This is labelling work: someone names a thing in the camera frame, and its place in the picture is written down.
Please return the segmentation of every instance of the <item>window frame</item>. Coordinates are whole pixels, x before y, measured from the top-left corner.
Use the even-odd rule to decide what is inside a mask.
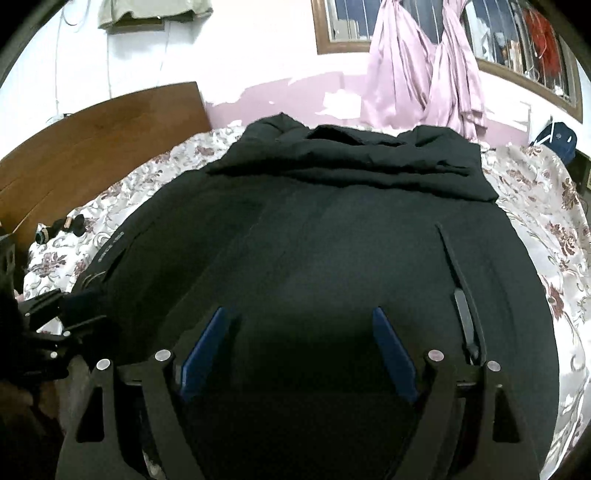
[[[311,0],[311,3],[312,15],[314,18],[314,31],[316,32],[316,50],[318,55],[330,53],[369,52],[369,46],[371,44],[370,41],[331,41],[326,12],[326,0]],[[476,59],[476,62],[480,71],[495,75],[511,83],[515,83],[516,85],[523,87],[538,96],[541,96],[543,99],[564,110],[578,122],[583,123],[583,102],[581,97],[581,82],[579,78],[577,60],[564,40],[559,38],[559,41],[564,53],[564,62],[566,63],[566,67],[570,70],[569,80],[572,81],[571,87],[574,89],[574,104],[559,97],[552,90],[546,88],[541,83],[514,72],[509,67],[482,59]]]

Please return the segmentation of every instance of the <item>window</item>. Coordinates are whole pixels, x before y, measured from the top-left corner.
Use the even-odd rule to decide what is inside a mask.
[[[312,0],[318,53],[369,51],[381,0]],[[443,0],[401,0],[433,43]],[[479,68],[527,88],[582,122],[573,53],[527,0],[469,0],[460,18]]]

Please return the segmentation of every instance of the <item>wooden headboard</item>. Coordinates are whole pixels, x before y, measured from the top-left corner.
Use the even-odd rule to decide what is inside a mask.
[[[197,84],[179,83],[91,106],[10,152],[0,160],[0,221],[10,232],[20,224],[17,270],[37,223],[66,216],[150,158],[209,130]]]

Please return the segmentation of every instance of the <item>black garment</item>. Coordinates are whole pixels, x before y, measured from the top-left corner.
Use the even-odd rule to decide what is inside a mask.
[[[416,418],[382,364],[372,310],[465,362],[461,287],[541,466],[558,406],[553,323],[496,198],[479,147],[450,129],[394,138],[278,115],[141,206],[75,291],[106,271],[116,364],[172,347],[217,306],[243,314],[206,395],[182,412],[211,478],[377,479]]]

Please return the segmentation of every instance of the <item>pink curtain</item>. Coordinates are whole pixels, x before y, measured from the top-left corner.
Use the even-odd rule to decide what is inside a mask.
[[[443,35],[433,44],[402,7],[382,0],[369,49],[361,120],[373,127],[450,127],[469,140],[485,127],[478,65],[460,15],[467,0],[443,0]]]

